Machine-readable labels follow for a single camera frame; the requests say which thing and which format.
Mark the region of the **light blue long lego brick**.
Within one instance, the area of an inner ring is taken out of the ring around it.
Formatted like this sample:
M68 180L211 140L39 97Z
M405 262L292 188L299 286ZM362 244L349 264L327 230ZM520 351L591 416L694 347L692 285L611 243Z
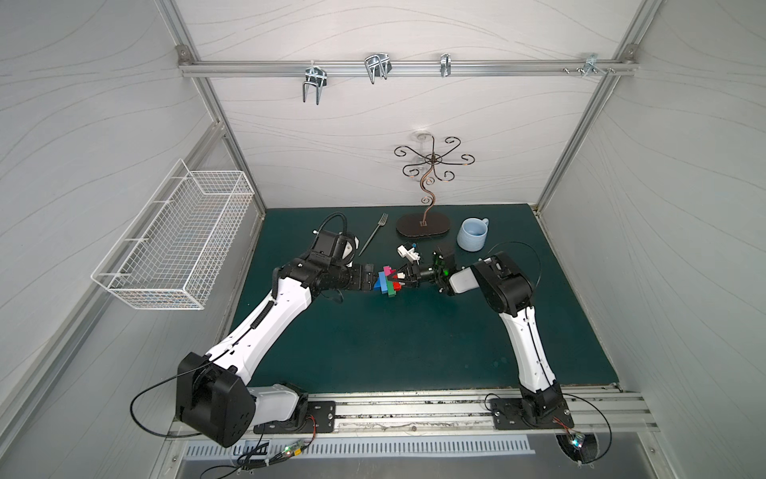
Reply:
M388 281L384 271L379 271L378 279L373 287L375 291L380 291L383 295L388 293Z

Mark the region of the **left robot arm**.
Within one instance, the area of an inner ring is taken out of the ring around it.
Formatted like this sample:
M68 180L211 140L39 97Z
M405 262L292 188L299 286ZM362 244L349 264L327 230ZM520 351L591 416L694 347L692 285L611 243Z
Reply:
M293 420L301 409L297 388L249 383L277 339L325 291L369 291L372 271L356 263L359 241L349 231L315 231L310 248L277 267L265 298L243 322L205 354L189 353L169 381L176 387L175 417L222 447L249 427Z

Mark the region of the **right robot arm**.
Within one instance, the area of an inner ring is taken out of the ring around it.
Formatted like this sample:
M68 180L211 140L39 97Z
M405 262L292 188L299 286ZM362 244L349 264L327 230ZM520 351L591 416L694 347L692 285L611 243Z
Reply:
M432 265L421 265L416 247L397 247L406 259L397 273L387 275L402 287L438 285L442 293L462 295L478 289L506 327L516 357L519 399L501 400L493 413L517 419L533 428L572 428L574 421L562 387L550 367L536 322L533 296L536 287L509 255L500 251L468 267L457 267L452 249L437 249Z

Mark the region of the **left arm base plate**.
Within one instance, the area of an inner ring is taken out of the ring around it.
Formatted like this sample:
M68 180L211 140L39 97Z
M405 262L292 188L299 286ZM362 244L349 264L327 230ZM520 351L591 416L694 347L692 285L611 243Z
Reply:
M253 433L312 434L334 431L336 402L299 399L289 419L253 425Z

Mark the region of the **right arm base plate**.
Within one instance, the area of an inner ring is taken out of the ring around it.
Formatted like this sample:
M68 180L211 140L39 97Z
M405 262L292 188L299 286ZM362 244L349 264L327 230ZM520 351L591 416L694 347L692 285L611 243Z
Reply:
M524 398L492 396L485 400L497 430L553 430L574 428L575 422L565 400L557 404L538 407Z

